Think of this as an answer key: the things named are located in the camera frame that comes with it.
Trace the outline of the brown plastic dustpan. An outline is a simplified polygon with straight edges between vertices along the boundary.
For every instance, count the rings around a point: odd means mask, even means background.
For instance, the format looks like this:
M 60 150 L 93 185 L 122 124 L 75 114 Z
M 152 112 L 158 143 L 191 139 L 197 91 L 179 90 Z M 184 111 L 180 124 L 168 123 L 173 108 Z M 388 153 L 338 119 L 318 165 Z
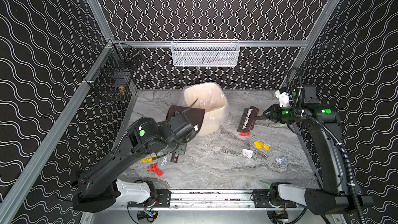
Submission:
M 188 108 L 183 106 L 172 105 L 166 115 L 166 120 L 170 120 L 179 113 L 184 112 L 185 117 L 193 124 L 195 134 L 201 130 L 204 121 L 205 110 L 200 108 Z M 179 156 L 184 155 L 187 149 L 187 143 L 192 138 L 186 138 L 182 143 L 178 144 L 177 148 L 171 152 L 170 162 L 177 163 Z

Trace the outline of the brown cartoon-face hand broom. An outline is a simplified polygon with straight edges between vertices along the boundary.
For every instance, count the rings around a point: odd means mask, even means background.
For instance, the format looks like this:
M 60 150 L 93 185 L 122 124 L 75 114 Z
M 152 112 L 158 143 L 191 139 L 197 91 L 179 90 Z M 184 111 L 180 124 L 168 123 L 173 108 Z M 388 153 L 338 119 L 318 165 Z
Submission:
M 259 112 L 260 110 L 254 106 L 245 108 L 239 122 L 237 132 L 249 133 L 254 129 L 256 121 L 267 119 L 267 116 L 259 115 Z

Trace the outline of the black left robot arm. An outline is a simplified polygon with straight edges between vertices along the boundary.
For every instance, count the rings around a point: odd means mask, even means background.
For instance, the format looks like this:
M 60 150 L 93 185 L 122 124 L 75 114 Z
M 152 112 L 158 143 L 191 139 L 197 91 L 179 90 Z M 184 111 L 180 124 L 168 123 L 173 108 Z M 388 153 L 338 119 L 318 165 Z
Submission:
M 122 202 L 153 205 L 158 196 L 153 183 L 127 183 L 118 176 L 148 155 L 173 152 L 193 139 L 197 129 L 184 113 L 163 122 L 153 118 L 135 121 L 109 154 L 91 168 L 72 174 L 72 186 L 77 188 L 73 209 L 97 213 Z

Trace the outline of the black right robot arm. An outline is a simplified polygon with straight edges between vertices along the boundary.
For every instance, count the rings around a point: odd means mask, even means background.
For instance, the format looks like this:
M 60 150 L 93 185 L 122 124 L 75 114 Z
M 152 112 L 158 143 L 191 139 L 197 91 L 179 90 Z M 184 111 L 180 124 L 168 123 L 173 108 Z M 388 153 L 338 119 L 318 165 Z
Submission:
M 291 201 L 306 207 L 315 215 L 348 214 L 373 206 L 372 196 L 361 192 L 353 167 L 343 145 L 341 118 L 335 107 L 321 105 L 314 86 L 291 90 L 298 101 L 281 107 L 271 105 L 263 115 L 274 122 L 303 124 L 317 149 L 322 172 L 320 189 L 302 188 L 288 183 L 273 183 L 273 200 Z

